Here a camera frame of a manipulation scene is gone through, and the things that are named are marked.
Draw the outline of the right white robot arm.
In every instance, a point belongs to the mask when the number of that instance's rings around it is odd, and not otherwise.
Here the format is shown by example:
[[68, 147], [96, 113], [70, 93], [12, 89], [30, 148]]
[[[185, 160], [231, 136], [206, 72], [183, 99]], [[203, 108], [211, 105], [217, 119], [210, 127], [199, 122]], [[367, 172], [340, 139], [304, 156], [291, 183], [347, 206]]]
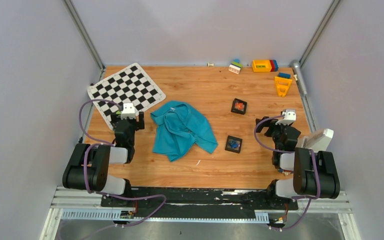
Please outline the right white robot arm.
[[255, 120], [254, 134], [266, 129], [264, 136], [274, 143], [273, 147], [262, 144], [272, 151], [272, 165], [281, 173], [292, 174], [268, 185], [265, 201], [272, 209], [286, 200], [335, 199], [341, 190], [333, 153], [327, 150], [334, 131], [325, 128], [302, 136], [292, 124], [282, 116]]

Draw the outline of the orange brooch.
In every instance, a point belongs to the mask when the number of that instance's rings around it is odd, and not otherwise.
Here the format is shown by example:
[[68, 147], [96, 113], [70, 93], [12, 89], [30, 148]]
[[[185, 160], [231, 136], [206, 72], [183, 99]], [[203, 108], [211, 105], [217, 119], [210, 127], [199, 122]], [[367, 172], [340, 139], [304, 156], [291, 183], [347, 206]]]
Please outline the orange brooch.
[[242, 102], [236, 102], [234, 105], [234, 108], [238, 111], [243, 111], [245, 106]]

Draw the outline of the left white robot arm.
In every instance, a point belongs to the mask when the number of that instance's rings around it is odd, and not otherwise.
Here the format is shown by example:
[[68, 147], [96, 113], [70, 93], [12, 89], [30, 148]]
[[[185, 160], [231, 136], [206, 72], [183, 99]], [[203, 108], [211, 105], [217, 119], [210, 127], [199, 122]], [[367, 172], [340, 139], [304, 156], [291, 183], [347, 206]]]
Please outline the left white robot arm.
[[62, 176], [66, 189], [113, 194], [120, 206], [133, 201], [130, 181], [109, 175], [109, 165], [129, 164], [135, 154], [136, 131], [145, 128], [144, 113], [138, 119], [125, 118], [114, 125], [114, 143], [109, 145], [78, 143]]

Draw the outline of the black hinged display case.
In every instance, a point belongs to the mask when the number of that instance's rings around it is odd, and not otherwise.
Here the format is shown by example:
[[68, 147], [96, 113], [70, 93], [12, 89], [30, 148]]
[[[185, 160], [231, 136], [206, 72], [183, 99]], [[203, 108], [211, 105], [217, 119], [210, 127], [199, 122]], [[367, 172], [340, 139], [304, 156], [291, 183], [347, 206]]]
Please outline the black hinged display case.
[[232, 101], [231, 110], [232, 113], [244, 115], [247, 111], [247, 102], [238, 98]]

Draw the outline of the teal t-shirt garment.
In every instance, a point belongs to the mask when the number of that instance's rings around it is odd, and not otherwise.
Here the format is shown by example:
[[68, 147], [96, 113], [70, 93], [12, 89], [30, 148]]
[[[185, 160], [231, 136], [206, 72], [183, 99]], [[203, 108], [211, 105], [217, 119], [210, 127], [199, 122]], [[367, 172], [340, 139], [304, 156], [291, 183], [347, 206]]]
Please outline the teal t-shirt garment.
[[184, 157], [193, 145], [212, 154], [218, 146], [207, 118], [186, 102], [171, 100], [150, 113], [157, 125], [152, 152], [170, 162]]

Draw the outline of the black square display case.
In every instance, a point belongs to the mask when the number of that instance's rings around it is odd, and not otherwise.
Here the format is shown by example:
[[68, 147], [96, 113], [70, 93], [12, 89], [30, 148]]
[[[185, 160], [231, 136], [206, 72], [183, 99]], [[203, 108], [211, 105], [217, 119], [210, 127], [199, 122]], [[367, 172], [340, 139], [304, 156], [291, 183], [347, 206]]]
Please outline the black square display case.
[[225, 143], [225, 151], [237, 153], [241, 152], [243, 140], [241, 138], [228, 135]]

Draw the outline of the round blue badge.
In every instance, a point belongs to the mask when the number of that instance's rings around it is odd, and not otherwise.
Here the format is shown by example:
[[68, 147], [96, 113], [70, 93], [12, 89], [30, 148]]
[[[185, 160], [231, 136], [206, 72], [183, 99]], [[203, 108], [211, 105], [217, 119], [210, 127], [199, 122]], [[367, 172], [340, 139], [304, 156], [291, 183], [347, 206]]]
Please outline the round blue badge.
[[229, 147], [232, 149], [237, 149], [240, 146], [240, 144], [236, 140], [230, 140], [228, 144]]

